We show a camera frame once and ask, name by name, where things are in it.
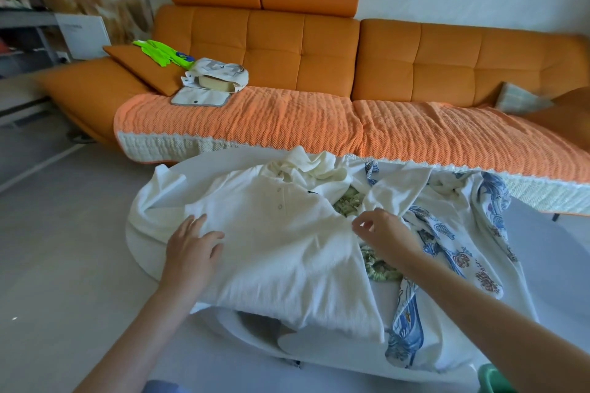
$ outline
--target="orange throw pillow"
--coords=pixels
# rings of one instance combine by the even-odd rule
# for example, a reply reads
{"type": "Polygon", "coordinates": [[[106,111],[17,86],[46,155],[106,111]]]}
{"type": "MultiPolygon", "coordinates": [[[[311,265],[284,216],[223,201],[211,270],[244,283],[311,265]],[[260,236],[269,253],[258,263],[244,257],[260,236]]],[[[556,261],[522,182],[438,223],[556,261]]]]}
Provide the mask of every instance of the orange throw pillow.
{"type": "Polygon", "coordinates": [[[590,152],[590,88],[569,91],[552,101],[555,106],[524,115],[523,118],[556,132],[590,152]]]}
{"type": "Polygon", "coordinates": [[[160,67],[143,53],[141,47],[114,45],[105,46],[103,49],[129,72],[163,95],[172,96],[182,87],[181,76],[184,76],[185,69],[172,63],[166,67],[160,67]]]}

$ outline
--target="electrical outlet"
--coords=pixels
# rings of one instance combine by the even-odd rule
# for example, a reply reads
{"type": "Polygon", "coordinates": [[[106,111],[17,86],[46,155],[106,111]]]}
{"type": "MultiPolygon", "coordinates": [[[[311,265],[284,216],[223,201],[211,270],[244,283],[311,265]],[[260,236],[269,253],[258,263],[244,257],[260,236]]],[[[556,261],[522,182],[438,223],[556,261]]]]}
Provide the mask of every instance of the electrical outlet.
{"type": "Polygon", "coordinates": [[[55,54],[57,54],[57,58],[60,60],[62,64],[72,62],[68,52],[55,52],[55,54]]]}

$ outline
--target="left hand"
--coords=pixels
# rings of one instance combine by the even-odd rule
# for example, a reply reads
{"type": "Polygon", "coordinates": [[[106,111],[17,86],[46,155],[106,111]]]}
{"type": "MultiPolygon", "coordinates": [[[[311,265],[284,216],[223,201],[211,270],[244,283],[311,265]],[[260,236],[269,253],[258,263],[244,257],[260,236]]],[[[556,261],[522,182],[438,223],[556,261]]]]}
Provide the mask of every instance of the left hand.
{"type": "Polygon", "coordinates": [[[209,232],[199,237],[207,220],[204,214],[189,216],[171,236],[166,248],[166,263],[158,291],[173,295],[175,300],[193,307],[209,284],[223,251],[223,232],[209,232]]]}

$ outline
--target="orange sofa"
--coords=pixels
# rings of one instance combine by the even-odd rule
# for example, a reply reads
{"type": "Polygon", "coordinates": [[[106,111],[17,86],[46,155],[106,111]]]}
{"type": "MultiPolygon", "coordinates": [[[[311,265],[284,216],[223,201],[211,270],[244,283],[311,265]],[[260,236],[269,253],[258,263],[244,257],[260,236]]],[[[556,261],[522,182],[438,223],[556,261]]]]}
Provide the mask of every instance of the orange sofa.
{"type": "Polygon", "coordinates": [[[160,94],[173,94],[182,70],[162,70],[133,46],[45,73],[41,83],[55,103],[98,141],[138,161],[178,161],[228,146],[303,145],[308,152],[482,168],[505,176],[515,196],[541,210],[590,214],[590,154],[486,107],[503,82],[548,98],[590,85],[583,37],[358,21],[358,0],[172,1],[158,10],[153,39],[196,59],[240,63],[249,87],[224,107],[172,106],[160,94]],[[139,135],[144,150],[172,151],[135,158],[126,147],[139,135]],[[179,137],[195,140],[187,145],[179,137]],[[174,154],[175,146],[184,148],[174,154]]]}

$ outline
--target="white pouch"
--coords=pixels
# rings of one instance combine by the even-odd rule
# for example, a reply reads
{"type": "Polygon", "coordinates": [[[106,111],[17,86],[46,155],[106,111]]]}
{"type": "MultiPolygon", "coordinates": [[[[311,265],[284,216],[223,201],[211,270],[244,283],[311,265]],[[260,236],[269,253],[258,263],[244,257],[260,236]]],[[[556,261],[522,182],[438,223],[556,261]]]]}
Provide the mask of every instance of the white pouch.
{"type": "Polygon", "coordinates": [[[201,58],[182,76],[184,87],[176,93],[171,104],[180,106],[223,106],[232,93],[241,91],[248,84],[248,71],[239,64],[226,64],[209,58],[201,58]],[[199,84],[199,77],[208,76],[228,82],[230,91],[216,91],[199,84]]]}

